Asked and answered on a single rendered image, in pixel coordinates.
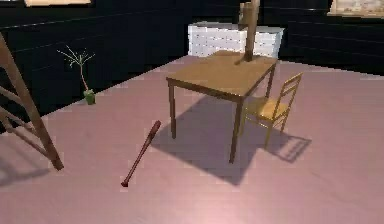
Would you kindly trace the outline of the brown wooden table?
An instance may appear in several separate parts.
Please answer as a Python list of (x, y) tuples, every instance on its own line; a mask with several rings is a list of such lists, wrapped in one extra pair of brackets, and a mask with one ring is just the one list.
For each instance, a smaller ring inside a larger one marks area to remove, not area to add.
[(229, 162), (233, 163), (244, 102), (267, 75), (266, 96), (270, 95), (277, 62), (277, 58), (258, 55), (247, 62), (243, 53), (220, 50), (167, 76), (172, 138), (177, 133), (175, 87), (234, 102), (236, 112), (229, 155)]

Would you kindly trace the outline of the red baseball bat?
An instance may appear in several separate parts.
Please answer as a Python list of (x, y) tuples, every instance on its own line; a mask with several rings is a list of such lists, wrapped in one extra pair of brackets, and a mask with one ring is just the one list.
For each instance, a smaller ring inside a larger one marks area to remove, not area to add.
[(145, 142), (143, 143), (143, 146), (142, 146), (142, 148), (141, 148), (141, 150), (140, 150), (140, 152), (139, 152), (137, 158), (135, 159), (135, 162), (133, 163), (133, 165), (132, 165), (130, 171), (128, 172), (126, 178), (121, 182), (121, 186), (122, 186), (122, 187), (128, 187), (130, 179), (132, 178), (132, 176), (133, 176), (133, 174), (134, 174), (134, 172), (135, 172), (135, 170), (136, 170), (138, 164), (140, 163), (140, 161), (141, 161), (143, 155), (145, 154), (147, 148), (149, 147), (149, 145), (150, 145), (151, 142), (153, 141), (153, 139), (154, 139), (154, 137), (156, 136), (156, 133), (158, 132), (158, 130), (159, 130), (160, 127), (161, 127), (161, 121), (160, 121), (160, 120), (157, 120), (157, 121), (153, 124), (153, 126), (152, 126), (150, 132), (148, 133), (148, 136), (147, 136)]

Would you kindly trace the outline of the white chest of drawers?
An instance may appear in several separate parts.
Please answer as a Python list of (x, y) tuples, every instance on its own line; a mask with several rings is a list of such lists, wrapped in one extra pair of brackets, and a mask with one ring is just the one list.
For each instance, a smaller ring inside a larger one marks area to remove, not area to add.
[[(277, 58), (284, 34), (280, 27), (256, 28), (253, 54)], [(188, 26), (188, 54), (207, 57), (219, 50), (243, 53), (247, 30), (237, 24), (201, 21)]]

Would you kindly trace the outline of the yellow wooden chair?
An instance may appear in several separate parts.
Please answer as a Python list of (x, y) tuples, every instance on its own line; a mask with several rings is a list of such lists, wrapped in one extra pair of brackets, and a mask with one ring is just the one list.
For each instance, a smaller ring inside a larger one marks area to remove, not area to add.
[(302, 76), (300, 72), (287, 79), (277, 98), (253, 97), (243, 108), (239, 134), (244, 132), (247, 121), (260, 125), (266, 129), (264, 147), (267, 147), (273, 128), (279, 126), (283, 133)]

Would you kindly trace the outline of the house plant in green pot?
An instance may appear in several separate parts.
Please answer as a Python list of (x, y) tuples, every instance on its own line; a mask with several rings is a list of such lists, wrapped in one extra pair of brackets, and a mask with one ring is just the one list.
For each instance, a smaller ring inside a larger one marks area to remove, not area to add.
[(84, 86), (83, 97), (88, 105), (94, 105), (96, 103), (96, 96), (93, 89), (91, 89), (85, 79), (85, 64), (94, 57), (94, 54), (89, 55), (86, 51), (76, 52), (69, 46), (66, 46), (68, 53), (58, 50), (58, 53), (64, 56), (64, 59), (68, 62), (70, 67), (77, 65), (79, 67), (80, 78)]

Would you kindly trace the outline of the brown wooden ladder frame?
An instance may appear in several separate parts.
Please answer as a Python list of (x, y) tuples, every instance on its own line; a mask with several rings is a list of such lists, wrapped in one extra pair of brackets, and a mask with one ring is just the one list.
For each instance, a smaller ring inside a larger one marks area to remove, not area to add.
[[(52, 139), (40, 117), (40, 114), (37, 110), (37, 107), (32, 100), (30, 92), (22, 78), (22, 75), (13, 59), (13, 56), (6, 44), (6, 41), (3, 35), (0, 33), (0, 68), (4, 69), (7, 77), (16, 90), (15, 93), (5, 89), (0, 85), (0, 94), (6, 98), (16, 102), (22, 106), (32, 125), (28, 125), (22, 119), (7, 111), (5, 108), (0, 106), (0, 123), (6, 129), (8, 133), (13, 133), (18, 136), (20, 139), (25, 141), (28, 145), (36, 149), (44, 157), (46, 157), (53, 167), (60, 171), (64, 168), (64, 165), (60, 159), (60, 156), (52, 142)], [(14, 128), (10, 120), (17, 123), (19, 126), (23, 127), (29, 133), (36, 136), (42, 143), (42, 147), (33, 142), (31, 139), (26, 137), (23, 133)]]

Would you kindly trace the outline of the pale framed wall picture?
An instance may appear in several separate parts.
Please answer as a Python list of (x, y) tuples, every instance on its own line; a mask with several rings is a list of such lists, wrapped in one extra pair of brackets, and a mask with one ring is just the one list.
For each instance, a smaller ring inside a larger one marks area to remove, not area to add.
[(91, 4), (92, 0), (24, 0), (27, 7), (33, 6), (67, 6), (73, 4)]

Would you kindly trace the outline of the beige framed wall picture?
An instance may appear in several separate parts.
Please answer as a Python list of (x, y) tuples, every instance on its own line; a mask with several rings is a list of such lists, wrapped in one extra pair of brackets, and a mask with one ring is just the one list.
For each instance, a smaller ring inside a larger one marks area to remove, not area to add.
[(384, 19), (384, 0), (332, 0), (327, 15)]

